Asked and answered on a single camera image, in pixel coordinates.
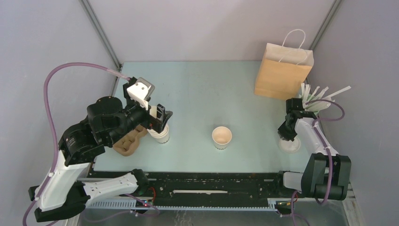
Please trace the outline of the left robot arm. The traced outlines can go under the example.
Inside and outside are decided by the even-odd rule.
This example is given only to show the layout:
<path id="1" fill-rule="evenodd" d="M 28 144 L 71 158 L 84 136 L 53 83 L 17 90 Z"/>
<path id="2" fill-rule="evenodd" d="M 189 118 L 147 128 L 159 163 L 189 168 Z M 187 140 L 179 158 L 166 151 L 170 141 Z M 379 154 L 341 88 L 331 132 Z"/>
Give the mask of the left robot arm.
<path id="1" fill-rule="evenodd" d="M 47 178 L 39 186 L 29 188 L 29 196 L 37 205 L 37 222 L 72 218 L 88 205 L 120 194 L 143 196 L 149 180 L 141 169 L 100 182 L 81 182 L 80 174 L 94 159 L 114 146 L 137 126 L 162 132 L 172 116 L 162 105 L 156 115 L 150 109 L 129 100 L 126 106 L 116 97 L 102 97 L 87 107 L 87 116 L 70 126 L 56 145 L 57 158 Z"/>

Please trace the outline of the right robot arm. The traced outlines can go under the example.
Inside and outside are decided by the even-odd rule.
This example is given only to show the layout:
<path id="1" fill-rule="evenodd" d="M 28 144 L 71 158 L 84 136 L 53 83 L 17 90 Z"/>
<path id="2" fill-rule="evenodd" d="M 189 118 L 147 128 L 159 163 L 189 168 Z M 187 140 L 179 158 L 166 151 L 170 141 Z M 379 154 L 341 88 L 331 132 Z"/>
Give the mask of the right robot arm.
<path id="1" fill-rule="evenodd" d="M 281 179 L 273 185 L 276 195 L 285 197 L 297 190 L 319 204 L 346 198 L 351 160 L 331 146 L 320 128 L 321 120 L 315 113 L 305 110 L 301 98 L 286 100 L 285 120 L 278 128 L 279 147 L 287 153 L 295 153 L 304 146 L 310 158 L 304 172 L 280 172 Z"/>

